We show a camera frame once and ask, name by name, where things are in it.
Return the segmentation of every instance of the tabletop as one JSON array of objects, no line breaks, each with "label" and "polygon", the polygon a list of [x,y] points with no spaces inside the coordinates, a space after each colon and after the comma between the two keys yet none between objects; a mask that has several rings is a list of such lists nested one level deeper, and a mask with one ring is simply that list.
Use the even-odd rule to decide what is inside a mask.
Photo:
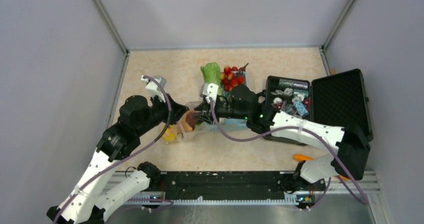
[{"label": "tabletop", "polygon": [[[216,62],[221,69],[225,65],[247,67],[250,90],[257,93],[265,89],[270,75],[304,79],[326,76],[320,52],[310,48],[240,48],[240,49],[195,49],[132,51],[129,56],[122,88],[119,94],[114,122],[119,108],[132,95],[143,95],[149,99],[142,75],[160,75],[167,80],[165,91],[179,104],[199,101],[203,76],[200,67]],[[163,128],[159,125],[140,138],[141,145],[150,143]],[[256,136],[250,130],[228,132],[237,138]],[[166,143],[159,140],[152,147],[122,164],[119,170],[149,161],[161,171],[286,171],[294,170],[297,162],[295,153],[313,158],[324,151],[310,146],[297,146],[257,139],[238,143],[225,138],[219,132],[200,133],[192,140]]]}]

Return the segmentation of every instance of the case lid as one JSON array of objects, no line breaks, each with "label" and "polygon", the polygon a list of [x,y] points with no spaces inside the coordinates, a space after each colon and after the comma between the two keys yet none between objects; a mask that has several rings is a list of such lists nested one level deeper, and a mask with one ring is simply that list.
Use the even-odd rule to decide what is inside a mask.
[{"label": "case lid", "polygon": [[313,121],[345,127],[357,123],[368,141],[373,139],[368,98],[359,69],[312,81]]}]

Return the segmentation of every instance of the open case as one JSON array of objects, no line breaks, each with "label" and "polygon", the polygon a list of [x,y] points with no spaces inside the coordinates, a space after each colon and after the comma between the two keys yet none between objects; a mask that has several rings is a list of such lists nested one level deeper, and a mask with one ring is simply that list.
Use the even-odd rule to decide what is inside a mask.
[{"label": "open case", "polygon": [[[368,141],[373,139],[370,116],[365,94],[364,79],[359,69],[353,69],[340,74],[315,79],[312,83],[307,80],[297,80],[269,76],[266,80],[265,102],[272,106],[276,97],[293,104],[293,96],[274,95],[276,90],[288,88],[284,81],[305,84],[304,90],[310,98],[309,113],[303,118],[329,126],[345,127],[348,123],[356,123],[362,129]],[[304,145],[297,141],[268,135],[267,140]]]}]

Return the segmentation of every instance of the metal frame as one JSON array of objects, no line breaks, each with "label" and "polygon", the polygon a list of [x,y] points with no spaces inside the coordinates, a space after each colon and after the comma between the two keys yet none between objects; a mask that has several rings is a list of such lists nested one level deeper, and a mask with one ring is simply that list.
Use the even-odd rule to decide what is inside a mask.
[{"label": "metal frame", "polygon": [[[327,75],[330,75],[331,64],[329,58],[327,56],[327,50],[330,47],[332,41],[337,35],[339,29],[344,24],[345,19],[348,17],[353,5],[357,0],[348,0],[346,5],[344,6],[342,12],[340,13],[337,21],[332,27],[330,33],[328,34],[324,44],[320,47],[319,53],[322,58],[322,62],[325,68],[325,72]],[[125,54],[125,58],[122,64],[122,69],[119,75],[119,81],[116,87],[116,91],[114,94],[112,109],[110,110],[107,125],[110,126],[113,122],[115,110],[118,104],[119,93],[121,92],[122,83],[124,81],[125,72],[127,69],[127,64],[129,61],[130,51],[124,44],[121,36],[118,33],[115,25],[112,22],[106,8],[103,6],[101,0],[93,0],[95,7],[97,8],[100,16],[104,20],[105,26],[110,31],[110,34],[114,38],[115,42],[119,46],[120,50]],[[105,191],[110,190],[117,183],[122,182],[125,179],[123,172],[116,172],[113,174],[112,178],[109,180],[105,187]],[[361,187],[364,189],[365,193],[369,199],[370,205],[370,215],[373,216],[376,224],[392,224],[393,220],[388,210],[387,204],[384,200],[383,194],[380,190],[380,186],[378,184],[376,175],[374,171],[367,171],[364,175],[364,179],[360,182]],[[344,188],[344,186],[338,182],[338,180],[334,179],[330,185],[328,195],[339,195],[339,194],[347,194],[348,191]]]}]

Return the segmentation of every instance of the blue basket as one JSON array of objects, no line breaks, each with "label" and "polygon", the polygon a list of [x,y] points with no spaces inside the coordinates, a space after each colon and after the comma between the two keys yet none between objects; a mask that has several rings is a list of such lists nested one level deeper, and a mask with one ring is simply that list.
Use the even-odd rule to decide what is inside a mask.
[{"label": "blue basket", "polygon": [[[246,72],[243,72],[243,76],[245,78],[244,84],[249,87],[248,85],[248,77],[246,75]],[[227,98],[228,100],[230,99],[230,92],[227,91],[222,91],[222,95]],[[244,130],[247,129],[246,127],[246,122],[247,120],[242,120],[242,119],[225,119],[224,123],[221,124],[221,127],[224,129],[224,131],[237,131],[237,130]],[[209,129],[209,131],[218,131],[218,127],[215,124],[207,124],[206,125],[207,128]]]}]

